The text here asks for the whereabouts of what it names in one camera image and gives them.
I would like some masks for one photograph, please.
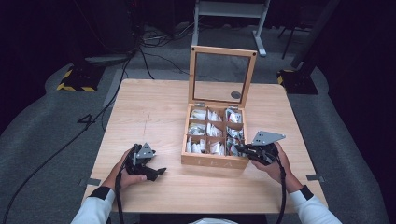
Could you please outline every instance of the black wristband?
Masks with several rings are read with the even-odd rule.
[[[307,201],[314,197],[314,194],[311,192],[311,190],[309,190],[307,185],[303,185],[303,188],[300,189],[300,192],[304,195]]]
[[[107,197],[109,191],[110,191],[109,187],[99,187],[95,189],[89,197],[100,198],[104,200]]]

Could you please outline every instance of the dark background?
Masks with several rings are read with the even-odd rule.
[[[47,78],[60,67],[81,57],[109,53],[91,29],[107,46],[126,51],[143,22],[172,34],[177,23],[192,21],[194,6],[194,1],[130,1],[137,4],[131,18],[125,2],[112,9],[105,1],[77,2],[86,18],[73,1],[2,1],[0,133],[45,94]],[[329,95],[380,185],[391,222],[396,221],[392,214],[396,211],[394,5],[340,1],[304,59],[327,78]],[[120,27],[106,26],[109,20],[120,21]]]

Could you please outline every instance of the chair leg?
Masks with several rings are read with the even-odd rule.
[[[286,44],[285,50],[283,51],[282,59],[285,59],[286,51],[288,50],[288,47],[289,47],[289,44],[290,44],[290,41],[291,41],[291,37],[293,36],[294,30],[295,30],[295,28],[293,28],[291,30],[291,33],[290,33],[290,36],[289,36],[289,39],[288,39],[288,43]]]
[[[283,31],[280,33],[280,35],[277,36],[278,39],[283,35],[283,32],[285,32],[285,30],[286,30],[286,27],[283,28]]]

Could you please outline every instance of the white sleeve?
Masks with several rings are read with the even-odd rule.
[[[106,223],[115,197],[112,189],[99,187],[84,201],[72,223]]]
[[[307,186],[290,194],[294,208],[303,224],[341,223],[329,209],[311,193]]]

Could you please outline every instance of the gray floor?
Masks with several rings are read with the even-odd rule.
[[[199,44],[255,49],[252,29],[207,29],[200,33]],[[276,83],[276,72],[291,68],[293,55],[302,45],[299,42],[306,38],[306,33],[297,32],[282,60],[288,34],[278,39],[279,33],[275,29],[262,31],[268,55],[258,57],[252,82]],[[186,35],[163,47],[142,50],[160,55],[188,72],[190,44],[191,35]],[[146,55],[146,59],[156,79],[188,79],[188,75],[160,57]],[[114,83],[120,80],[121,64],[106,68],[97,92],[56,91],[69,65],[48,79],[47,94],[23,110],[0,137],[2,215],[23,180],[84,129],[84,124],[77,123],[78,119],[88,114],[96,116],[114,94]],[[128,64],[127,75],[150,78],[140,53]],[[321,186],[330,209],[344,223],[389,223],[379,186],[332,105],[326,78],[318,69],[312,78],[319,95],[288,97],[312,161],[325,179]],[[111,107],[27,182],[12,204],[7,223],[69,223],[73,219],[84,193],[80,182],[90,177],[110,113]],[[119,222],[117,214],[111,216],[113,223]],[[129,223],[138,218],[136,214],[125,216]],[[275,223],[276,218],[277,214],[268,215],[269,223]],[[295,214],[287,214],[283,223],[299,222]]]

